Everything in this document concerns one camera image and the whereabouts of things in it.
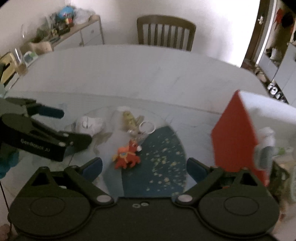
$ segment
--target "door frame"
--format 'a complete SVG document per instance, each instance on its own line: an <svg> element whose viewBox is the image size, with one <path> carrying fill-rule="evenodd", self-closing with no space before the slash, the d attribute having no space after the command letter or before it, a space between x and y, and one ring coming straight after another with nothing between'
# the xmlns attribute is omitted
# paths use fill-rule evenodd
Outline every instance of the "door frame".
<svg viewBox="0 0 296 241"><path fill-rule="evenodd" d="M263 36L263 31L264 31L264 28L266 27L266 22L268 21L267 17L268 17L268 10L269 10L270 3L271 3L271 0L260 0L258 13L257 13L257 17L256 17L256 22L254 25L254 30L252 33L252 37L251 37L246 55L244 57L248 60L254 61L256 53L257 53L258 48L260 46L261 39L263 37L267 37L267 36ZM259 19L261 16L264 17L264 21L263 21L262 25L259 24Z"/></svg>

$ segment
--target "white table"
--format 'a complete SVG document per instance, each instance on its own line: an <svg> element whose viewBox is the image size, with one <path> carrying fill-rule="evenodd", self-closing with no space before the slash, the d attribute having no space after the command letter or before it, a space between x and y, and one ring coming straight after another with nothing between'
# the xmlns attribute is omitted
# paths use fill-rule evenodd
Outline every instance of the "white table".
<svg viewBox="0 0 296 241"><path fill-rule="evenodd" d="M14 91L121 96L222 113L236 90L266 95L247 70L187 51L102 45L40 57Z"/></svg>

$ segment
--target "silver screw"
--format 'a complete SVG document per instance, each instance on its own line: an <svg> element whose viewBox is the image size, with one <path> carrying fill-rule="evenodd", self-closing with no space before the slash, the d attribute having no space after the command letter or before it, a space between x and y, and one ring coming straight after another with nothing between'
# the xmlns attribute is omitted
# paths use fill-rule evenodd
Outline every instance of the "silver screw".
<svg viewBox="0 0 296 241"><path fill-rule="evenodd" d="M64 146L66 146L66 143L65 142L59 142L59 146L64 147Z"/></svg>
<svg viewBox="0 0 296 241"><path fill-rule="evenodd" d="M193 200L193 197L191 197L190 195L188 194L183 194L183 195L180 195L178 197L178 200L180 202L191 202Z"/></svg>
<svg viewBox="0 0 296 241"><path fill-rule="evenodd" d="M138 203L134 203L134 204L132 205L132 207L134 207L134 208L140 208L140 207L141 207L141 205L140 205L140 204L138 204Z"/></svg>
<svg viewBox="0 0 296 241"><path fill-rule="evenodd" d="M110 202L112 198L109 195L99 195L96 200L101 203Z"/></svg>
<svg viewBox="0 0 296 241"><path fill-rule="evenodd" d="M147 202L141 202L141 206L142 207L147 207L147 206L149 206L149 203L147 203Z"/></svg>

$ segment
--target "chair backrest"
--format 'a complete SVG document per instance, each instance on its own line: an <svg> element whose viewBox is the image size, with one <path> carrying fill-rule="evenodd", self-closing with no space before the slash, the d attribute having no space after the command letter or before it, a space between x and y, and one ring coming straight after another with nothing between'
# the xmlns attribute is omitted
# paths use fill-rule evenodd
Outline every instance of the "chair backrest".
<svg viewBox="0 0 296 241"><path fill-rule="evenodd" d="M162 25L160 46L165 45L165 26L168 25L169 28L168 28L166 46L172 47L172 48L179 48L179 49L183 49L185 30L188 29L189 35L188 35L186 50L191 51L195 30L196 30L196 25L194 23L182 18L177 18L172 16L163 16L163 15L146 15L146 16L139 17L137 19L139 44L144 44L144 25L145 24L148 24L148 39L147 39L148 45L151 45L151 25L155 24L154 42L152 42L153 45L158 45L157 44L159 42L158 41L158 25ZM175 33L173 34L173 45L171 45L172 26L175 26ZM182 33L181 33L181 38L179 38L180 45L179 47L177 47L179 28L182 28Z"/></svg>

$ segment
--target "teal glove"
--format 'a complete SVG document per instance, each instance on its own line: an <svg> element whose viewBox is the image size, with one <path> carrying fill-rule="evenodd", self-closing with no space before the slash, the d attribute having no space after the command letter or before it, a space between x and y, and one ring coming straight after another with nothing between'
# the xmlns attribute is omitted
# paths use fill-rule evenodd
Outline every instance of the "teal glove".
<svg viewBox="0 0 296 241"><path fill-rule="evenodd" d="M19 161L19 152L12 152L7 159L0 158L0 179L4 178L10 168L15 167Z"/></svg>

